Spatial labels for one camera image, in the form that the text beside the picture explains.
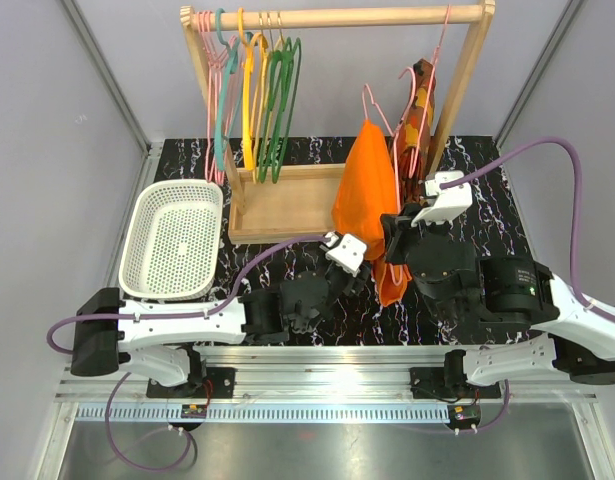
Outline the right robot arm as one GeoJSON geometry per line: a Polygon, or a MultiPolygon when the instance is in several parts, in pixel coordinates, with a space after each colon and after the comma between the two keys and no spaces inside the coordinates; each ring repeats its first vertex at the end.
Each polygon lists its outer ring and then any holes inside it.
{"type": "Polygon", "coordinates": [[[537,337],[507,346],[455,349],[442,368],[412,381],[464,397],[477,388],[539,372],[574,383],[615,385],[615,323],[551,270],[527,257],[483,257],[450,235],[449,222],[424,225],[421,208],[380,218],[386,260],[406,267],[431,313],[478,327],[518,327],[537,337]]]}

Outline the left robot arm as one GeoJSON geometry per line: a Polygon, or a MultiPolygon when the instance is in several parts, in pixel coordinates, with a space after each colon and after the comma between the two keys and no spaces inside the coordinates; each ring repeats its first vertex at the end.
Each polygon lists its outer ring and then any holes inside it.
{"type": "Polygon", "coordinates": [[[100,377],[123,370],[192,397],[207,380],[197,343],[285,343],[331,319],[338,299],[359,294],[369,276],[368,262],[350,273],[328,261],[316,271],[246,293],[225,308],[123,300],[118,289],[104,288],[77,312],[70,372],[100,377]]]}

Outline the orange trousers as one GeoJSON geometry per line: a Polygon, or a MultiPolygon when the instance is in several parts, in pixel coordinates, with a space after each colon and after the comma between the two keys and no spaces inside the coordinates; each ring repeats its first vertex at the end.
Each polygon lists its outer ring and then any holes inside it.
{"type": "Polygon", "coordinates": [[[335,229],[366,244],[379,303],[388,307],[402,300],[412,276],[405,266],[386,261],[381,216],[397,212],[395,174],[382,130],[363,122],[345,161],[332,208],[335,229]]]}

